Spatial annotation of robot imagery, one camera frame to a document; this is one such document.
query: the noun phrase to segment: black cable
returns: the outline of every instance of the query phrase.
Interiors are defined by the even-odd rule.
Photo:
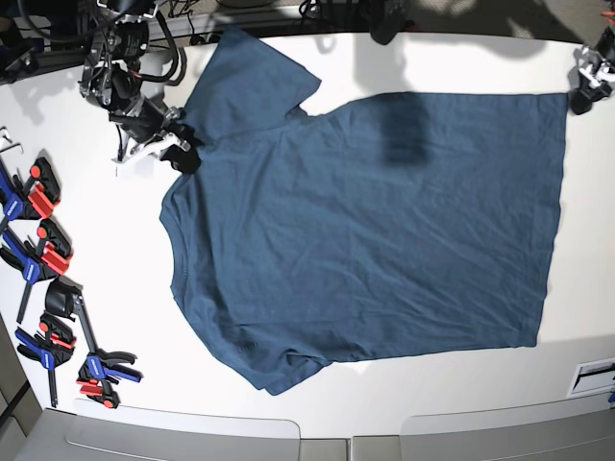
[[[26,0],[17,0],[17,7],[19,8],[19,14],[21,15],[21,18],[26,23],[26,25],[32,30],[32,32],[34,32],[38,36],[41,36],[55,43],[80,43],[82,41],[85,41],[88,37],[93,36],[97,32],[107,29],[109,26],[112,26],[113,24],[115,24],[115,21],[121,19],[126,14],[128,14],[128,10],[132,8],[133,6],[134,5],[129,6],[128,8],[120,12],[120,14],[115,16],[114,18],[108,21],[105,21],[102,24],[100,24],[98,27],[91,29],[87,32],[84,32],[78,36],[51,36],[47,34],[46,32],[44,32],[41,28],[39,28],[34,22],[32,22],[32,18],[30,17],[30,14],[28,13],[28,9],[26,8]]]
[[[117,135],[119,136],[119,146],[117,147],[117,161],[122,161],[124,159],[124,140],[122,139],[122,132],[117,125],[115,125],[115,129],[117,130]]]
[[[169,86],[177,86],[179,85],[182,80],[185,77],[185,71],[187,70],[187,63],[188,63],[188,58],[185,55],[185,50],[184,48],[180,48],[180,59],[181,59],[181,63],[182,65],[180,66],[180,75],[177,76],[177,79],[175,80],[169,80],[167,82],[167,85]]]
[[[30,381],[26,379],[26,382],[24,382],[23,385],[19,388],[19,390],[17,391],[17,394],[15,394],[15,397],[11,399],[7,407],[2,412],[2,415],[0,415],[0,429],[2,429],[2,426],[4,425],[4,423],[13,413],[14,409],[19,405],[19,403],[23,399],[23,396],[26,395],[29,389],[30,389]]]
[[[134,72],[133,74],[141,79],[143,82],[154,82],[155,84],[165,84],[169,80],[173,78],[177,68],[180,64],[180,53],[177,51],[177,45],[175,44],[175,40],[171,35],[171,31],[169,31],[168,26],[166,25],[166,20],[164,20],[164,16],[161,12],[156,13],[156,19],[160,24],[160,28],[162,29],[162,33],[166,38],[167,43],[169,44],[169,49],[171,53],[173,53],[173,61],[171,62],[171,68],[164,75],[148,75],[148,74],[139,74],[138,72]]]

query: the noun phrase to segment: gray panel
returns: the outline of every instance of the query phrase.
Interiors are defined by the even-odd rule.
[[[515,425],[533,425],[561,420],[596,411],[608,410],[606,395],[551,401],[537,405],[501,408],[498,410],[452,413],[445,415],[413,416],[402,424],[400,435],[427,435],[444,432],[495,429]]]
[[[404,436],[401,445],[406,461],[487,461],[563,449],[609,437],[615,437],[615,412],[600,411],[533,425]]]
[[[129,461],[132,456],[125,456],[99,449],[88,449],[69,444],[65,434],[77,417],[55,410],[45,410],[26,441],[26,445],[19,452],[15,461]],[[164,452],[173,451],[172,457],[176,460],[237,460],[237,461],[296,461],[299,458],[299,441],[251,439],[247,437],[209,436],[204,434],[150,429],[149,439],[142,440],[144,427],[134,425],[121,425],[118,423],[97,425],[100,432],[89,434],[107,440],[108,437],[118,437],[119,445],[125,445],[129,451],[142,449],[141,444],[146,443],[152,448],[160,448],[160,441],[168,444]],[[152,449],[153,459],[161,459]]]
[[[347,461],[346,439],[302,440],[299,461]]]
[[[353,437],[351,444],[351,460],[402,461],[400,437]]]
[[[129,461],[131,458],[70,445],[64,433],[75,415],[45,410],[15,461]]]
[[[66,433],[70,444],[161,461],[297,461],[299,440],[230,437],[141,425],[123,425],[81,416]]]
[[[613,461],[613,458],[615,458],[615,438],[611,437],[569,449],[513,458],[510,461]]]

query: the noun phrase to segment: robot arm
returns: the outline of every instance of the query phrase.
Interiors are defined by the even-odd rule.
[[[153,155],[169,160],[173,168],[184,173],[196,171],[200,165],[198,140],[189,127],[178,123],[181,111],[154,102],[141,92],[143,82],[177,85],[185,73],[185,53],[178,50],[159,11],[162,0],[96,0],[92,17],[95,27],[78,36],[51,36],[42,31],[31,20],[25,1],[17,0],[17,5],[21,17],[36,34],[51,42],[85,46],[79,86],[82,96],[106,110],[110,121],[134,141],[128,152],[118,153],[118,163]],[[149,46],[147,21],[154,18],[173,58],[170,69],[161,76],[140,73],[139,59]],[[172,81],[178,67],[182,70]]]
[[[609,23],[595,48],[583,47],[578,66],[579,85],[570,92],[570,109],[577,115],[588,112],[594,103],[608,98],[615,83],[615,16],[611,11],[603,12]]]

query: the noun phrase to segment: gray floor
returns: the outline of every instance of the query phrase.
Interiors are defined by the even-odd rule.
[[[278,0],[274,6],[300,3],[301,0]],[[414,0],[410,17],[424,32],[594,44],[606,25],[600,17],[604,5],[603,0]],[[201,0],[192,10],[201,14],[224,10],[224,7],[216,0]],[[8,324],[14,325],[12,319]],[[0,327],[0,356],[0,392],[10,400],[25,376],[4,327]],[[25,433],[30,432],[39,414],[40,407],[31,391],[15,412]]]

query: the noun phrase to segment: black wire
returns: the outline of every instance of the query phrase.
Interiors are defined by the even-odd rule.
[[[193,37],[196,34],[194,33],[194,24],[192,24],[192,19],[190,19],[191,15],[192,15],[192,10],[188,12],[188,23],[190,24],[190,29],[192,29],[192,34],[190,35],[190,37]]]
[[[311,17],[309,15],[310,14],[309,10],[311,10],[311,7],[316,7],[318,9],[317,13],[319,17]],[[304,0],[299,5],[299,14],[301,15],[300,28],[304,27],[304,23],[306,22],[306,20],[316,23],[319,26],[325,24],[325,25],[333,26],[335,28],[339,27],[335,21],[326,19],[325,16],[323,15],[323,4],[321,0]]]
[[[180,66],[180,75],[177,76],[177,79],[175,80],[170,80],[167,85],[168,86],[177,86],[179,85],[182,80],[185,77],[185,71],[187,70],[187,63],[188,63],[188,58],[185,55],[185,50],[184,48],[180,48],[180,59],[182,62],[182,65]]]
[[[171,31],[169,31],[169,28],[166,25],[166,20],[164,19],[164,16],[162,15],[161,12],[156,13],[156,19],[158,23],[160,24],[160,28],[162,29],[162,33],[164,34],[166,41],[169,44],[169,49],[171,50],[171,53],[173,53],[173,61],[171,62],[171,68],[166,72],[166,74],[160,75],[160,76],[139,74],[138,72],[136,72],[135,75],[139,79],[141,79],[143,82],[154,82],[156,84],[165,84],[169,80],[171,80],[173,76],[175,75],[175,71],[177,70],[180,64],[180,54],[177,50],[177,45],[175,44],[175,40],[173,39],[173,36],[171,35]]]
[[[108,21],[105,21],[102,24],[100,24],[98,27],[91,29],[87,32],[84,32],[78,36],[51,36],[47,34],[46,32],[42,31],[41,28],[39,28],[34,22],[32,22],[32,18],[30,17],[30,14],[28,13],[28,9],[26,8],[26,0],[17,0],[17,7],[19,7],[19,14],[21,15],[21,18],[26,23],[26,25],[32,30],[32,32],[34,32],[38,36],[41,36],[49,41],[56,42],[56,43],[81,43],[82,41],[85,41],[88,37],[93,36],[97,32],[107,29],[109,26],[112,26],[113,24],[115,24],[115,21],[121,19],[126,14],[128,14],[128,10],[132,8],[133,6],[134,5],[127,7],[125,10],[120,12],[120,14],[118,14],[116,17]]]
[[[122,132],[119,127],[115,125],[115,129],[117,130],[117,135],[119,136],[119,146],[117,148],[117,161],[122,161],[124,159],[124,140],[122,139]]]

